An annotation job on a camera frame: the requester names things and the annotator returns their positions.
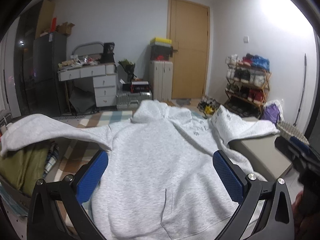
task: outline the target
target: red object on refrigerator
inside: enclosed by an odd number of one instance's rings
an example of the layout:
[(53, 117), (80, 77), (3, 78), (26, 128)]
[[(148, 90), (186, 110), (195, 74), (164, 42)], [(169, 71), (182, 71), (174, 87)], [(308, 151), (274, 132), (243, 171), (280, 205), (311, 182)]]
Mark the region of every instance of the red object on refrigerator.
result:
[(54, 32), (56, 30), (56, 27), (57, 27), (57, 18), (53, 18), (52, 19), (52, 22), (51, 22), (51, 29), (50, 29), (50, 32)]

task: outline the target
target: white suitcase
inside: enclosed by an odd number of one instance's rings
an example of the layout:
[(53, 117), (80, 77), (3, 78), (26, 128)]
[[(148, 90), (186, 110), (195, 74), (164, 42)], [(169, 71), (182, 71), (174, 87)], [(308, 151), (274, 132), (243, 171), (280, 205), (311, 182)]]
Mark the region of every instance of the white suitcase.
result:
[(150, 62), (149, 74), (153, 99), (159, 101), (171, 100), (173, 63), (153, 60)]

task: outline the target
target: bright light on wall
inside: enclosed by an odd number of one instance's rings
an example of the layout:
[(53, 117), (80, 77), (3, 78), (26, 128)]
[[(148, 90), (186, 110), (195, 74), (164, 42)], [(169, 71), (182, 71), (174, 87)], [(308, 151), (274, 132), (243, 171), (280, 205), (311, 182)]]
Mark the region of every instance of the bright light on wall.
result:
[(271, 24), (292, 35), (313, 32), (311, 24), (290, 0), (261, 0), (261, 8)]

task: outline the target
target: wooden door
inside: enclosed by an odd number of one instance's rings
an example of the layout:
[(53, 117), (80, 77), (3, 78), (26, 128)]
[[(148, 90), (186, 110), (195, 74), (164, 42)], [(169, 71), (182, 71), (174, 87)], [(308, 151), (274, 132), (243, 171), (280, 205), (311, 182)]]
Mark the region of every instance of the wooden door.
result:
[(175, 50), (172, 98), (201, 98), (208, 66), (209, 8), (171, 0), (169, 36)]

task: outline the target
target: dark gray refrigerator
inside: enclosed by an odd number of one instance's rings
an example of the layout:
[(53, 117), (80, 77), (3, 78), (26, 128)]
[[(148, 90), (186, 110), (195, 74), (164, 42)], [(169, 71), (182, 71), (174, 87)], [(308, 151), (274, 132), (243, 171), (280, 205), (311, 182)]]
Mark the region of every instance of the dark gray refrigerator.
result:
[(67, 111), (64, 83), (58, 80), (58, 63), (66, 60), (67, 37), (49, 33), (33, 43), (33, 79), (36, 105), (33, 113), (50, 117)]

